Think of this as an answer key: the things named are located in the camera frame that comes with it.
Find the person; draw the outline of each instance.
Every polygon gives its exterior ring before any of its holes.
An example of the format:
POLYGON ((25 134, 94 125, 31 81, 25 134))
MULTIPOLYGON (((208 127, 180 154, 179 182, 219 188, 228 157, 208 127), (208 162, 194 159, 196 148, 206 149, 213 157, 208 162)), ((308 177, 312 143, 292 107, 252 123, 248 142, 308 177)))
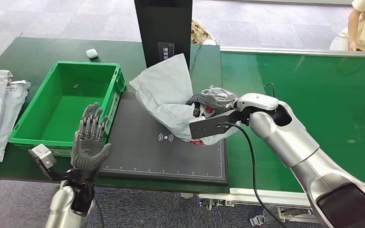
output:
POLYGON ((352 6, 347 28, 332 41, 330 50, 365 51, 365 0, 354 0, 352 6))
POLYGON ((209 40, 214 40, 215 38, 212 34, 199 22, 192 20, 191 22, 191 43, 192 44, 206 44, 209 40))

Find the robotic arm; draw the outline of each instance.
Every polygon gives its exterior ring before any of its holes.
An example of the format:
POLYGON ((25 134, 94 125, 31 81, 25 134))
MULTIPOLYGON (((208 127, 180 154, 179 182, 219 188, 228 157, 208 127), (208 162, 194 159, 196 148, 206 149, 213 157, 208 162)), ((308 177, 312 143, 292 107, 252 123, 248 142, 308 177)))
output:
MULTIPOLYGON (((56 160, 39 145, 29 152, 53 181, 66 180, 54 196, 46 228, 86 228, 95 206, 94 178, 109 156, 110 144, 103 147, 103 127, 98 104, 89 105, 75 133, 71 154, 72 169, 53 171, 56 160)), ((330 228, 365 228, 365 183, 330 159, 288 104, 262 94, 249 93, 234 100, 229 111, 190 123, 193 139, 225 133, 223 122, 250 126, 289 168, 306 193, 319 222, 330 228)))
POLYGON ((249 93, 228 112, 190 123, 193 139, 225 133, 223 122, 250 126, 289 168, 306 193, 318 221, 330 228, 365 228, 365 183, 320 148, 285 102, 249 93))
POLYGON ((53 170, 57 161, 43 144, 29 150, 45 175, 52 181, 65 181, 52 199, 46 228, 87 228, 95 207, 94 179, 101 163, 110 155, 111 147, 111 144, 103 147, 108 116, 99 122, 102 109, 97 107, 98 103, 89 105, 82 115, 74 137, 72 168, 67 172, 53 170))

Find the green storage bin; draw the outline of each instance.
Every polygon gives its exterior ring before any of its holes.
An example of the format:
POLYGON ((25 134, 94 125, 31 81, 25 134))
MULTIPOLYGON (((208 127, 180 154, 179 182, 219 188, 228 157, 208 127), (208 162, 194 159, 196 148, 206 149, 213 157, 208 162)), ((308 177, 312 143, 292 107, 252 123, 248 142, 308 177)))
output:
POLYGON ((40 143, 55 156, 70 157, 74 133, 89 104, 108 115, 105 138, 111 128, 125 80, 119 64, 56 62, 9 137, 9 142, 30 149, 40 143))

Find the gray carpet floor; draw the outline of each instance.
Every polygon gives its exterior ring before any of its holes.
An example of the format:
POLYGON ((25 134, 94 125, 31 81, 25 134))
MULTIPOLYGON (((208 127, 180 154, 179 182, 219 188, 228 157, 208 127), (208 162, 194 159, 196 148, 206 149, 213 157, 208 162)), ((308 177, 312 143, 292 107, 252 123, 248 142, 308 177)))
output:
MULTIPOLYGON (((193 18, 222 46, 328 49, 348 6, 194 0, 193 18)), ((132 0, 0 0, 0 55, 15 37, 140 41, 132 0)), ((0 228, 42 228, 56 188, 0 180, 0 228)), ((244 228, 260 207, 207 211, 178 193, 97 188, 106 228, 244 228)), ((99 228, 97 213, 90 228, 99 228)), ((265 224, 265 228, 278 227, 265 224)), ((316 228, 316 224, 288 223, 316 228)))

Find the wireless charging symbol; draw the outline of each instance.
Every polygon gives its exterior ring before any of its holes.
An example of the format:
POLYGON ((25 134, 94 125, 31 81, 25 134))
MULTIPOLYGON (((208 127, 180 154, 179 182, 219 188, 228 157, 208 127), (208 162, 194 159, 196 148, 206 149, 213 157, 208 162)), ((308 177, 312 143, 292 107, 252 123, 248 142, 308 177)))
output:
POLYGON ((174 139, 173 134, 164 135, 163 133, 159 134, 159 141, 168 140, 169 142, 172 142, 174 139))

